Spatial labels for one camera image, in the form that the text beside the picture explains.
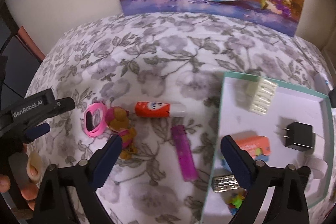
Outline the operator left hand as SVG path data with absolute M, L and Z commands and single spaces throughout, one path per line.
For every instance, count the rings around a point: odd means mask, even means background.
M 9 157 L 10 170 L 13 179 L 1 173 L 1 193 L 7 193 L 13 182 L 17 183 L 21 196 L 26 201 L 30 210 L 34 211 L 39 188 L 37 182 L 32 178 L 37 178 L 38 169 L 28 163 L 27 145 L 23 144 L 23 149 Z

